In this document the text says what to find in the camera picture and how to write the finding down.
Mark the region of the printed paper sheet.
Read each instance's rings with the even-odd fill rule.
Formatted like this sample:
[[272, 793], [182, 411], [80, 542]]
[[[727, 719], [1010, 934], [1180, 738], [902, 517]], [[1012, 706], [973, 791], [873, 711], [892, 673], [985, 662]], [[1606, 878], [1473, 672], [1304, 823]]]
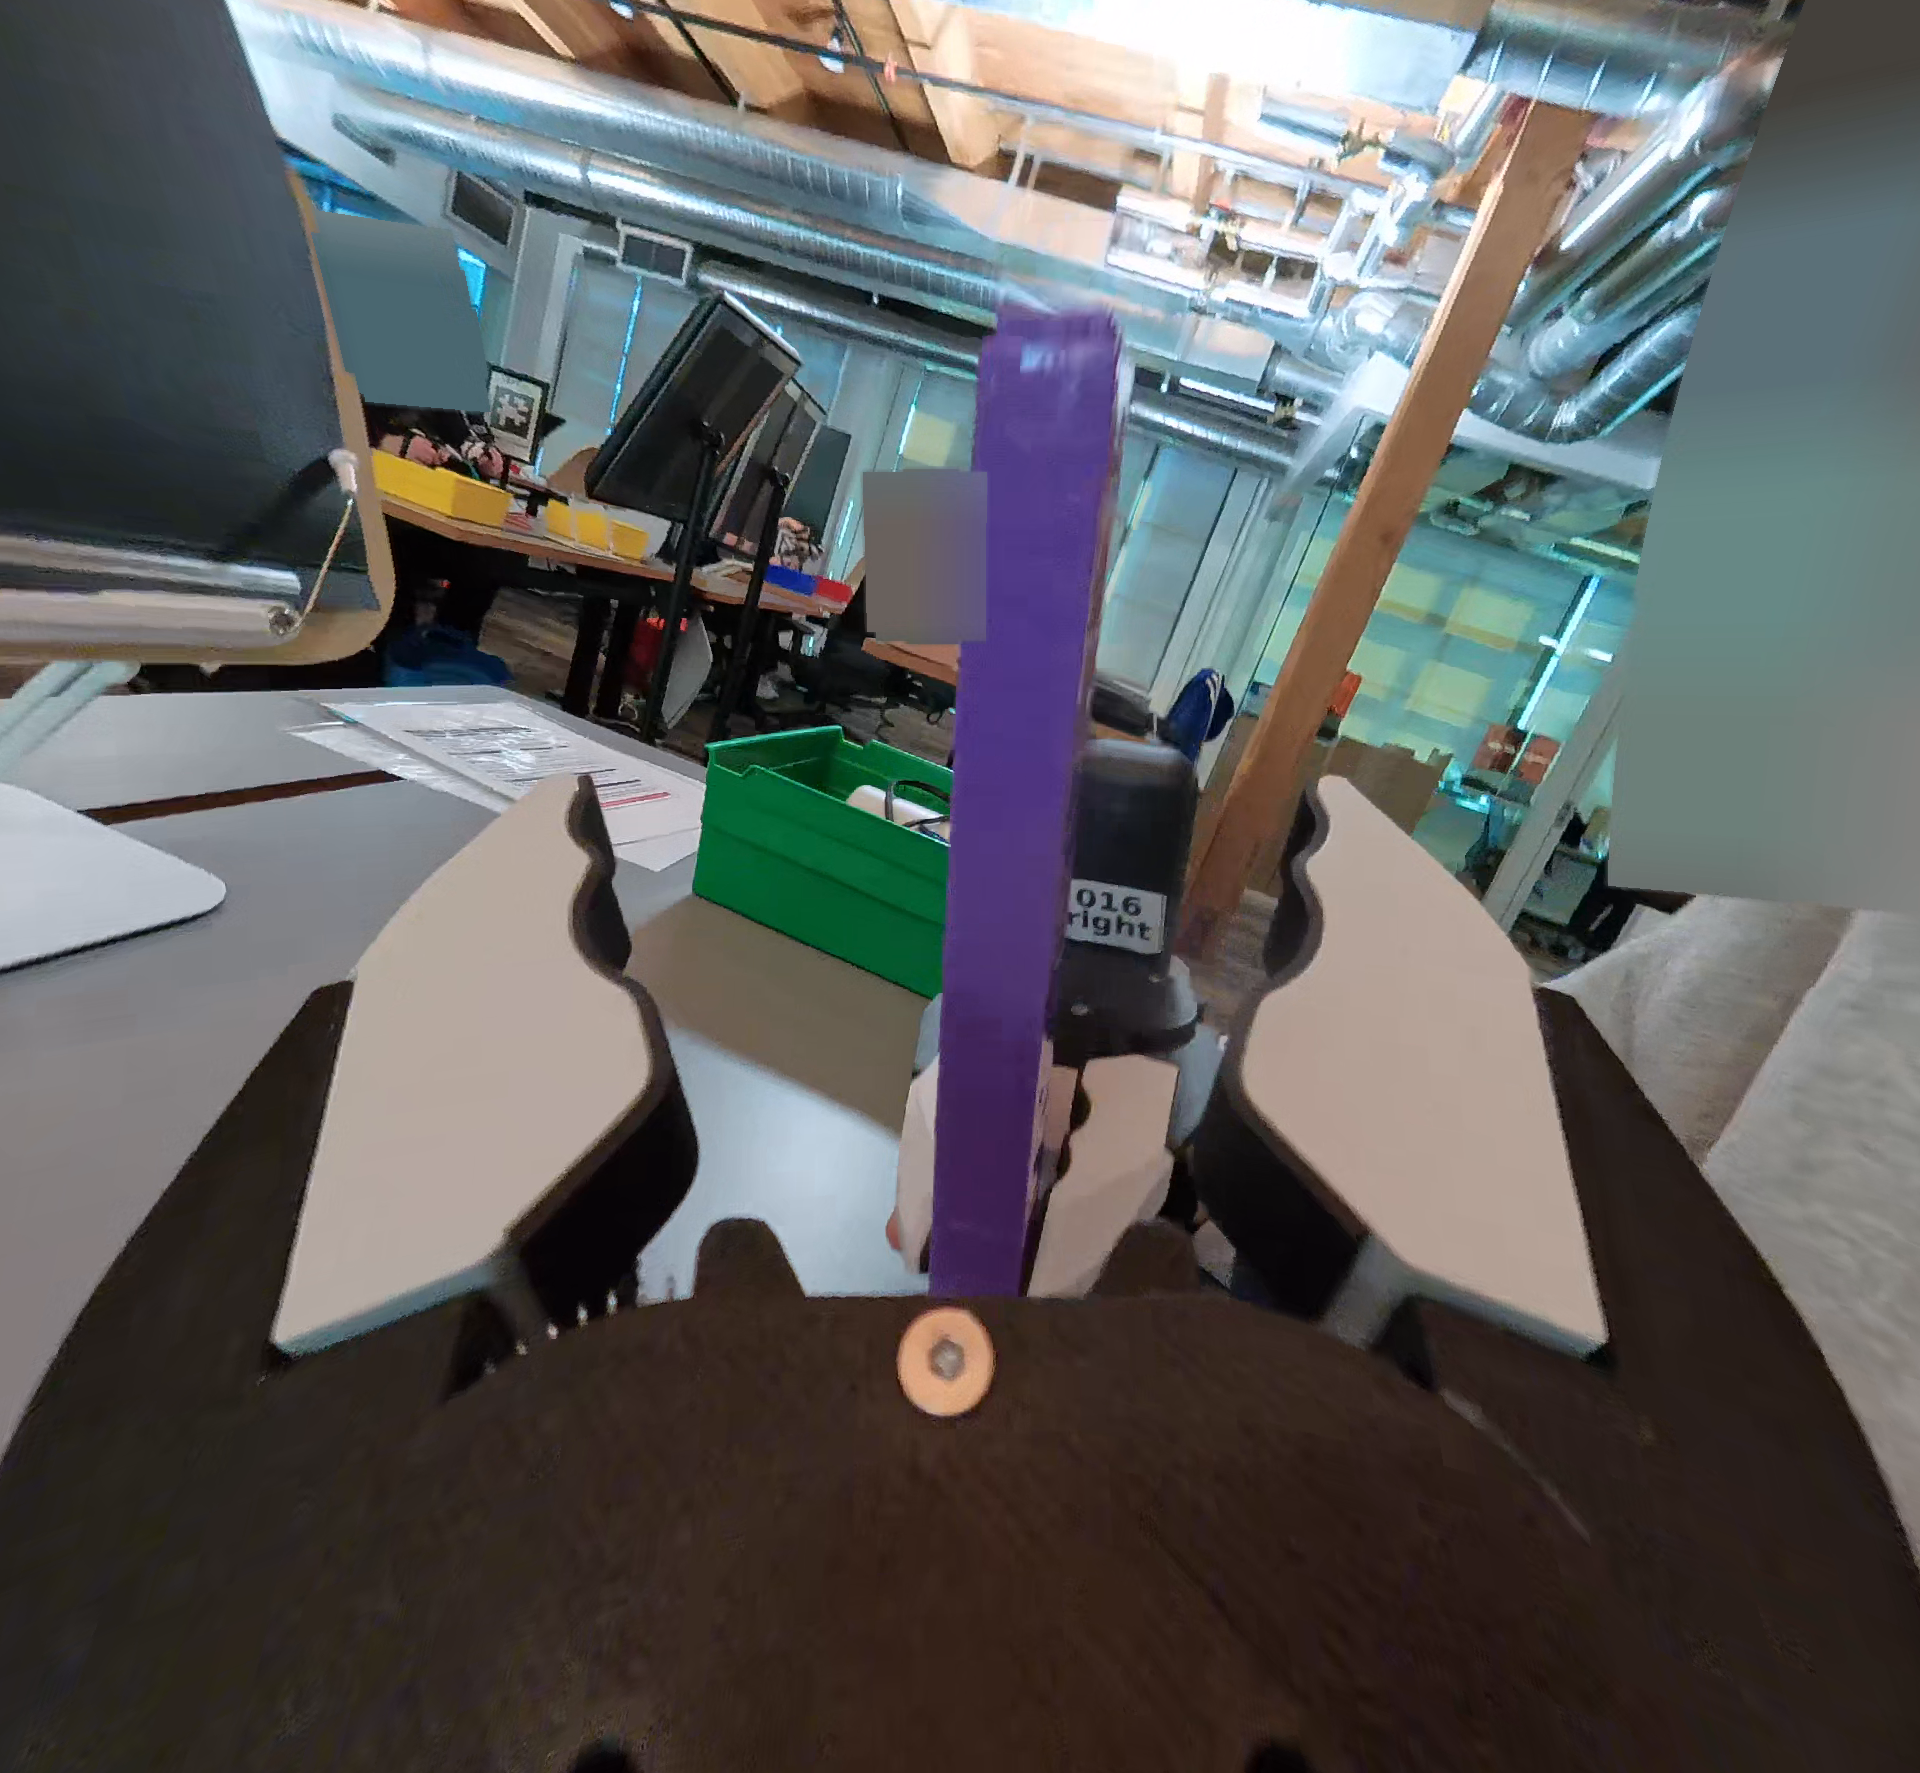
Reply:
[[588, 777], [621, 861], [664, 870], [699, 850], [703, 783], [563, 730], [529, 705], [330, 705], [294, 735], [395, 778], [502, 809], [556, 777]]

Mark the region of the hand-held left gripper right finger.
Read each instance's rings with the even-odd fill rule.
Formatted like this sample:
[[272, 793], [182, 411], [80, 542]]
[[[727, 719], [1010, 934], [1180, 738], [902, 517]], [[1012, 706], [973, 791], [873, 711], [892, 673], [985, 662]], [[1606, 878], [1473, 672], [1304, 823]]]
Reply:
[[1302, 791], [1196, 1126], [1257, 1306], [1360, 1349], [1413, 1301], [1584, 1359], [1609, 1340], [1523, 959], [1346, 780]]

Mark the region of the wooden post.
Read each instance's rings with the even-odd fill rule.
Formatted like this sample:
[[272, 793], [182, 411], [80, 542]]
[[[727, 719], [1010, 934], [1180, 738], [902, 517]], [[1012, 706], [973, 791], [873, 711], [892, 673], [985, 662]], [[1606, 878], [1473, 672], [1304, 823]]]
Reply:
[[1176, 952], [1201, 959], [1259, 850], [1289, 832], [1306, 748], [1377, 609], [1457, 417], [1564, 200], [1593, 117], [1533, 99], [1428, 320], [1404, 387], [1189, 872]]

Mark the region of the cardboard boxes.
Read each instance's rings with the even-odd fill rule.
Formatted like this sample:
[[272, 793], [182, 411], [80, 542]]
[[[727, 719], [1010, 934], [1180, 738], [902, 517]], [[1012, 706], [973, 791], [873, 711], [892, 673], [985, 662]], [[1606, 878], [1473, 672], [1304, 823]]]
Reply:
[[1413, 834], [1449, 765], [1447, 749], [1418, 753], [1404, 745], [1381, 745], [1342, 735], [1320, 761], [1314, 778], [1346, 780], [1397, 827]]

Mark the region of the large yellow plastic bin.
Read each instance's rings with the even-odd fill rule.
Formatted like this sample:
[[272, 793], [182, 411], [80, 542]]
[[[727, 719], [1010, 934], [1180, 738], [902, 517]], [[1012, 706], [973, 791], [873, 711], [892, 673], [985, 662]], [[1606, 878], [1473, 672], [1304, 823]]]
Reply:
[[513, 498], [502, 486], [447, 468], [422, 466], [393, 452], [371, 453], [373, 483], [386, 503], [467, 525], [502, 528]]

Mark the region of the long silver air duct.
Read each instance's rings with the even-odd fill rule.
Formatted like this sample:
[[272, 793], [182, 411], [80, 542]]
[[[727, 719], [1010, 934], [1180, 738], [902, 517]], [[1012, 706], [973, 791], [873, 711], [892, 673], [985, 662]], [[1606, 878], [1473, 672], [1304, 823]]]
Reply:
[[1229, 372], [1256, 366], [1215, 325], [1293, 352], [1310, 341], [1269, 292], [1113, 263], [1113, 212], [335, 0], [226, 10], [257, 77], [301, 76], [322, 123], [366, 155], [429, 157], [971, 320], [1113, 311], [1138, 346]]

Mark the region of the large black monitor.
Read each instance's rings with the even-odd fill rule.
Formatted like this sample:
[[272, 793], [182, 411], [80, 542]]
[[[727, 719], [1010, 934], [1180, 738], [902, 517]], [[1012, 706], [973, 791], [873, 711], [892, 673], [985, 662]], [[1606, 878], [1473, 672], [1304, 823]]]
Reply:
[[586, 497], [692, 519], [798, 368], [798, 353], [731, 292], [705, 296], [589, 458]]

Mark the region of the green plastic bin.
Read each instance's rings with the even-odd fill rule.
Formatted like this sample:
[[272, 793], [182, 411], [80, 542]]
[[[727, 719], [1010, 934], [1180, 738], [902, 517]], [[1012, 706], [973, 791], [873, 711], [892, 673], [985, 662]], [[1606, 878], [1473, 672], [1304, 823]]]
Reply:
[[707, 749], [692, 890], [746, 920], [924, 999], [943, 984], [948, 845], [852, 809], [860, 784], [952, 773], [880, 740], [820, 725]]

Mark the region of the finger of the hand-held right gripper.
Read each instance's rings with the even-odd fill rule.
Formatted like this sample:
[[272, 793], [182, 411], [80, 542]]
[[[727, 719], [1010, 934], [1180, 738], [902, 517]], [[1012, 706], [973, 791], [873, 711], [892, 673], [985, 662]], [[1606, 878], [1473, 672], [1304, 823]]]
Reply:
[[1119, 1240], [1159, 1213], [1171, 1172], [1176, 1088], [1174, 1063], [1147, 1054], [1092, 1058], [1081, 1069], [1054, 1064], [1030, 1297], [1087, 1295]]
[[920, 1066], [908, 1084], [889, 1213], [889, 1243], [912, 1274], [929, 1273], [932, 1229], [932, 1183], [938, 1164], [940, 1055]]

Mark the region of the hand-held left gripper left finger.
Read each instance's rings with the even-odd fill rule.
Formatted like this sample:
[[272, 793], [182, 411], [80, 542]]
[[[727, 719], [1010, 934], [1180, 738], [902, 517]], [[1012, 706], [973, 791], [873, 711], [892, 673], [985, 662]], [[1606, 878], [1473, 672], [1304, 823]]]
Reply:
[[699, 1135], [629, 975], [586, 775], [537, 783], [362, 953], [272, 1345], [312, 1357], [476, 1297], [531, 1340], [631, 1306]]

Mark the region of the blue jacket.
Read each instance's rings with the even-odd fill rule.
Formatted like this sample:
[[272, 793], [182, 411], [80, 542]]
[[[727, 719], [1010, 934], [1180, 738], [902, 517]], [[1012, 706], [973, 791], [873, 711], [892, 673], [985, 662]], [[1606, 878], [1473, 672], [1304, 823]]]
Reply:
[[1178, 690], [1171, 705], [1158, 714], [1158, 740], [1198, 765], [1201, 753], [1236, 719], [1236, 696], [1222, 673], [1212, 667], [1195, 672]]

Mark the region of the silver duct pipes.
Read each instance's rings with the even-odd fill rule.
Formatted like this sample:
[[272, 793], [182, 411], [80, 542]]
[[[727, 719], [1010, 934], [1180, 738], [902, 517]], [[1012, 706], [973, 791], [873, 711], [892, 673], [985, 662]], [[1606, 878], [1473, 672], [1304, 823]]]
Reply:
[[1343, 302], [1309, 320], [1301, 349], [1269, 349], [1259, 387], [1330, 400], [1366, 357], [1413, 362], [1435, 306], [1388, 287], [1385, 258], [1438, 224], [1438, 187], [1478, 164], [1505, 98], [1543, 96], [1646, 130], [1532, 260], [1500, 325], [1506, 360], [1487, 362], [1468, 413], [1547, 445], [1617, 429], [1684, 368], [1786, 35], [1739, 7], [1493, 0], [1460, 67], [1485, 93], [1435, 143], [1388, 138], [1395, 179], [1330, 279]]

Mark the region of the white panel stand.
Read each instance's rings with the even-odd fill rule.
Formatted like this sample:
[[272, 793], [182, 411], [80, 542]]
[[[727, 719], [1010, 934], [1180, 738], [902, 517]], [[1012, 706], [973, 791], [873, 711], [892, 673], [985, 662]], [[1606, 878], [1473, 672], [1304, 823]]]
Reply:
[[[252, 560], [4, 538], [4, 664], [36, 669], [4, 700], [4, 777], [137, 667], [310, 665], [369, 645], [393, 607], [392, 546], [366, 442], [320, 469], [330, 517], [303, 574]], [[2, 788], [2, 966], [13, 970], [199, 920], [209, 872], [36, 793]]]

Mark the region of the long wooden desk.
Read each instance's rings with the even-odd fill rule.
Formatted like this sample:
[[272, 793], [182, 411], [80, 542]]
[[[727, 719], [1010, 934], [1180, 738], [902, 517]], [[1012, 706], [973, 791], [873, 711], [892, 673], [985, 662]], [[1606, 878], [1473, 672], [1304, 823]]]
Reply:
[[[578, 719], [616, 725], [632, 642], [644, 618], [660, 616], [673, 574], [669, 564], [589, 554], [526, 526], [488, 528], [383, 498], [379, 504], [392, 538], [433, 538], [454, 549], [463, 564], [474, 562], [474, 572], [498, 590], [572, 602], [575, 623], [559, 705]], [[716, 567], [692, 574], [683, 616], [693, 607], [716, 609], [731, 615], [727, 623], [734, 631], [747, 583]], [[756, 642], [765, 638], [764, 631], [776, 618], [825, 625], [843, 612], [846, 609], [831, 611], [811, 597], [764, 587]]]

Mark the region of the purple block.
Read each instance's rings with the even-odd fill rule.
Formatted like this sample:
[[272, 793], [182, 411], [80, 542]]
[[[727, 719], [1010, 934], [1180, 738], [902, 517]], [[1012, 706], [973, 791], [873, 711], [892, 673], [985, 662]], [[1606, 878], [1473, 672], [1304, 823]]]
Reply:
[[1022, 1290], [1076, 756], [1128, 366], [1108, 315], [1006, 317], [981, 348], [981, 636], [962, 643], [926, 1290]]

